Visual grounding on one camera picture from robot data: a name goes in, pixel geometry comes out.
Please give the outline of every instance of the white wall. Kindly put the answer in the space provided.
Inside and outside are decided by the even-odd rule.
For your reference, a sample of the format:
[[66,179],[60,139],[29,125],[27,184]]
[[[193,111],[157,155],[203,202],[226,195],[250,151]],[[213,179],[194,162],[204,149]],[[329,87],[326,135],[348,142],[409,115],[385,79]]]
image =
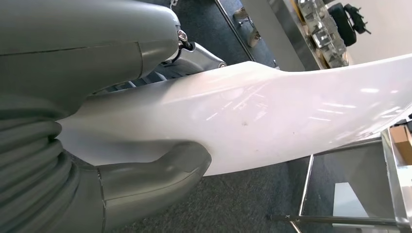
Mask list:
[[347,48],[355,64],[412,53],[412,0],[337,0],[361,7],[360,14],[372,32],[357,34],[356,44]]

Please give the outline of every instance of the white plastic panel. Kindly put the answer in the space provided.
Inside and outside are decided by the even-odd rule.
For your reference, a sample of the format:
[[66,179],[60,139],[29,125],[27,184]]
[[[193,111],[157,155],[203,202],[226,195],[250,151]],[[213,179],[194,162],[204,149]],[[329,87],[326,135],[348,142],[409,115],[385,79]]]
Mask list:
[[267,166],[394,123],[412,103],[411,67],[411,55],[312,72],[245,62],[91,97],[59,138],[94,165],[149,162],[191,140],[212,155],[206,175]]

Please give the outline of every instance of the metal bolt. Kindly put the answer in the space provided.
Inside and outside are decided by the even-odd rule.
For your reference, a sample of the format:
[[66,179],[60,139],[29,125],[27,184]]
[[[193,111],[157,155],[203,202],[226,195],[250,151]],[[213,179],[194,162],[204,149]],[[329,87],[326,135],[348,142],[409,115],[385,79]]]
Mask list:
[[182,41],[187,41],[188,40],[188,36],[186,35],[186,33],[182,30],[178,30],[177,31],[177,36],[179,37],[180,40]]

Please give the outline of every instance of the gray robot arm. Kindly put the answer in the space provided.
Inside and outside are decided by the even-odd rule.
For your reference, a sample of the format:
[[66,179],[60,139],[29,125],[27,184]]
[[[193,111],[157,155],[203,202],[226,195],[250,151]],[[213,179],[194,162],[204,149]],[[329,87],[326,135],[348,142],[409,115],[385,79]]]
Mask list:
[[[134,0],[2,1],[0,232],[107,231],[200,180],[211,157],[198,143],[152,163],[95,167],[74,162],[55,139],[54,121],[89,94],[183,57],[179,29],[171,10]],[[211,67],[222,62],[209,58]]]

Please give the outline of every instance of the cardboard box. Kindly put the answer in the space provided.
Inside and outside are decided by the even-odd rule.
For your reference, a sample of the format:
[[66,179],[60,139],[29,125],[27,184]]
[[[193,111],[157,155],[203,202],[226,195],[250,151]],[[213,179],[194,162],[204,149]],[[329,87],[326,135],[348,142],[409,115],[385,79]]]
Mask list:
[[406,125],[395,126],[389,129],[394,144],[406,165],[412,165],[412,136]]

